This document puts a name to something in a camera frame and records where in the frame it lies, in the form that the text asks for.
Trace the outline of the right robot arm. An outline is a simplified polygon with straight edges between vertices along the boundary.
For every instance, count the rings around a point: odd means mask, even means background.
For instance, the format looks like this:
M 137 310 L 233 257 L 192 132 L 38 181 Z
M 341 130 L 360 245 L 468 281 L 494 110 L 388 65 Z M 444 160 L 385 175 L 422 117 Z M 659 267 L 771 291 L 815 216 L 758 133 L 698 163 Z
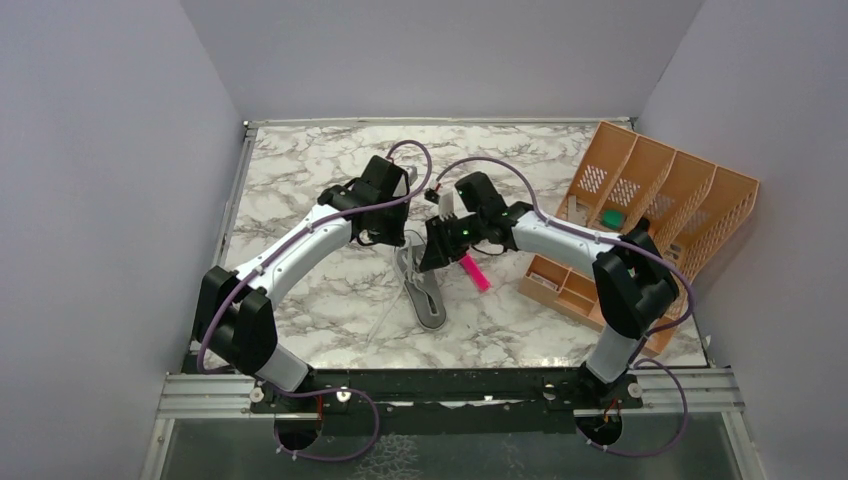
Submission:
M 591 279 L 606 322 L 577 380 L 579 398 L 600 407 L 617 392 L 649 327 L 677 300 L 679 288 L 651 236 L 634 229 L 625 235 L 543 219 L 527 202 L 507 204 L 484 173 L 455 185 L 467 215 L 426 221 L 426 244 L 416 265 L 420 273 L 444 268 L 482 241 L 507 250 L 541 255 Z

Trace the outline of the grey canvas sneaker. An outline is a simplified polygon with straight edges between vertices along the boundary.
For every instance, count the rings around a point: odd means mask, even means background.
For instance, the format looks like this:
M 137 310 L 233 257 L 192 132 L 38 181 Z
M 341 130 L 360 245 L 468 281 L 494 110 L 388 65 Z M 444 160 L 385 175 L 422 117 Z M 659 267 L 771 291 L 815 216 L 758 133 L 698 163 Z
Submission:
M 445 324 L 447 312 L 435 273 L 418 271 L 425 247 L 422 235 L 405 230 L 404 243 L 394 249 L 393 266 L 418 324 L 424 330 L 435 331 Z

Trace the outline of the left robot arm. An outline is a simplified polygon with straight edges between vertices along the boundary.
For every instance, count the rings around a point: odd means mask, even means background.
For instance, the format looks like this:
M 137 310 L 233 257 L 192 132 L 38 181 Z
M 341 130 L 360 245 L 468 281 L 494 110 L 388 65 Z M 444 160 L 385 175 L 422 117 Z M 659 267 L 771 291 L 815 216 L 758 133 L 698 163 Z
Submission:
M 325 189 L 295 229 L 263 253 L 233 270 L 211 268 L 201 280 L 193 338 L 237 371 L 275 385 L 288 409 L 309 406 L 311 368 L 280 345 L 275 309 L 307 273 L 362 233 L 402 245 L 416 176 L 412 167 L 374 156 L 360 176 Z

